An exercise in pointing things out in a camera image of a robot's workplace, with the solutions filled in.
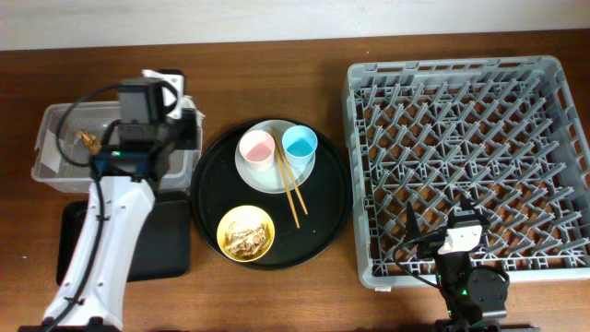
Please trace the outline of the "gold brown snack wrapper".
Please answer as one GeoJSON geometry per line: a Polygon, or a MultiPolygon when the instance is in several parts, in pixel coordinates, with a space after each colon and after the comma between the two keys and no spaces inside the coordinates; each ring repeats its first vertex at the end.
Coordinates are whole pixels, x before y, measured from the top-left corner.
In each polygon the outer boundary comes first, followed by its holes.
{"type": "Polygon", "coordinates": [[[83,146],[91,155],[97,155],[100,152],[100,140],[96,136],[92,135],[89,131],[81,129],[77,132],[77,136],[80,138],[83,146]]]}

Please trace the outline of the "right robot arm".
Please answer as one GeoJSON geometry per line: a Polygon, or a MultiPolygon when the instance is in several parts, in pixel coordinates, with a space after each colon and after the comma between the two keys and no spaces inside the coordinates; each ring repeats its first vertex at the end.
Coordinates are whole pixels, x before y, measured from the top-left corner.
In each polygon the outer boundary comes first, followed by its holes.
{"type": "Polygon", "coordinates": [[[445,226],[422,234],[412,204],[407,203],[406,237],[393,254],[405,247],[415,247],[417,258],[434,261],[434,282],[420,276],[415,279],[437,289],[445,300],[449,317],[435,322],[436,331],[502,329],[499,320],[506,316],[510,277],[500,268],[474,266],[470,258],[483,245],[489,225],[488,219],[461,196],[445,226]]]}

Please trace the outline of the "wooden chopstick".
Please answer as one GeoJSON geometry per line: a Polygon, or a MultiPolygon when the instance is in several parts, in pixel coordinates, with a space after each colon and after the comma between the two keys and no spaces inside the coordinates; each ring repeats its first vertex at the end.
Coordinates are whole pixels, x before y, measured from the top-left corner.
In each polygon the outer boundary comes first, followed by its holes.
{"type": "Polygon", "coordinates": [[[287,159],[286,159],[286,156],[285,156],[284,150],[283,150],[283,148],[282,148],[282,146],[281,146],[280,142],[279,142],[279,146],[280,146],[280,147],[281,147],[281,149],[282,149],[282,156],[283,156],[283,160],[284,160],[284,161],[285,161],[285,163],[286,163],[286,169],[287,169],[287,176],[288,176],[288,181],[289,181],[289,187],[290,187],[290,191],[291,191],[292,189],[294,189],[294,190],[295,190],[295,193],[296,193],[296,195],[297,195],[297,198],[299,199],[299,201],[300,201],[300,204],[301,204],[301,207],[303,208],[303,212],[304,212],[305,214],[308,214],[308,210],[307,210],[307,207],[306,207],[306,205],[305,205],[305,202],[304,202],[304,200],[303,200],[303,197],[302,197],[301,191],[300,191],[300,189],[299,189],[299,185],[297,184],[297,181],[296,181],[296,179],[295,179],[295,177],[294,177],[294,175],[293,175],[293,173],[292,173],[292,170],[291,170],[291,168],[290,168],[290,166],[289,166],[289,163],[287,162],[287,159]]]}
{"type": "Polygon", "coordinates": [[[285,191],[286,191],[286,195],[287,195],[287,199],[289,201],[289,206],[290,206],[290,210],[292,213],[292,216],[294,218],[296,227],[299,228],[300,227],[300,223],[299,223],[299,218],[296,212],[296,208],[294,206],[294,202],[290,193],[290,187],[289,187],[289,181],[288,181],[288,176],[287,176],[287,169],[286,169],[286,163],[283,160],[283,156],[282,156],[282,149],[279,146],[279,142],[278,142],[278,135],[277,132],[274,128],[271,129],[271,134],[272,137],[274,138],[275,141],[275,145],[276,145],[276,149],[277,149],[277,165],[280,171],[280,175],[281,175],[281,179],[282,182],[285,186],[285,191]]]}

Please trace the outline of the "pink plastic cup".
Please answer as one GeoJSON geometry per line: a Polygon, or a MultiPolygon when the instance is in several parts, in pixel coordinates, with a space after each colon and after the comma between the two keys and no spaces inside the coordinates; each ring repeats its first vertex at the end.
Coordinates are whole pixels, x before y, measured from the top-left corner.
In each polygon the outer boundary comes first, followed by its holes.
{"type": "Polygon", "coordinates": [[[264,130],[247,132],[239,143],[241,156],[257,172],[266,172],[272,167],[275,149],[274,138],[264,130]]]}

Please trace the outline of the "white tissue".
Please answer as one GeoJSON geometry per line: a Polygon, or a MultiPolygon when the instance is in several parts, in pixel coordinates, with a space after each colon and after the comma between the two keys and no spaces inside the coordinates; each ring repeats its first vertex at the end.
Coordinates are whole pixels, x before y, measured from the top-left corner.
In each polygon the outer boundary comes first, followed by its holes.
{"type": "Polygon", "coordinates": [[[195,101],[191,96],[184,95],[181,99],[181,109],[182,109],[182,117],[181,119],[184,122],[188,122],[189,120],[193,121],[196,126],[201,126],[205,115],[201,113],[196,105],[195,101]]]}

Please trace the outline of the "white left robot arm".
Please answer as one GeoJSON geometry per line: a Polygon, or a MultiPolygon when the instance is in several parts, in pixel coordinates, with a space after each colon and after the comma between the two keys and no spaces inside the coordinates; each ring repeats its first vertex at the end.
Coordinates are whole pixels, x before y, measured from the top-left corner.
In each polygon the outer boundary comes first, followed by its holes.
{"type": "Polygon", "coordinates": [[[88,160],[88,209],[65,278],[41,331],[120,331],[137,239],[177,149],[195,149],[203,114],[184,107],[147,126],[139,141],[104,144],[88,160]]]}

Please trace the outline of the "food scraps and rice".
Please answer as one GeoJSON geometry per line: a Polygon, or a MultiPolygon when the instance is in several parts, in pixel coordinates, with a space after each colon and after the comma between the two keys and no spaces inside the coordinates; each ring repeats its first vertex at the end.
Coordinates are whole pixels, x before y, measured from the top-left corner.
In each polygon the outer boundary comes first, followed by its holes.
{"type": "Polygon", "coordinates": [[[224,248],[241,259],[250,259],[267,248],[265,223],[248,224],[233,221],[225,234],[224,248]]]}

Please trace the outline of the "yellow bowl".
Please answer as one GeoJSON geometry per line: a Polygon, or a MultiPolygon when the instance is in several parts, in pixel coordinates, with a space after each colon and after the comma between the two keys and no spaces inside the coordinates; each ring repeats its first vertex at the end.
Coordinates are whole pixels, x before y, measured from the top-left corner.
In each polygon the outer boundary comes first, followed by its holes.
{"type": "Polygon", "coordinates": [[[239,206],[227,212],[217,227],[217,242],[221,253],[238,263],[260,259],[275,239],[275,225],[259,207],[239,206]]]}

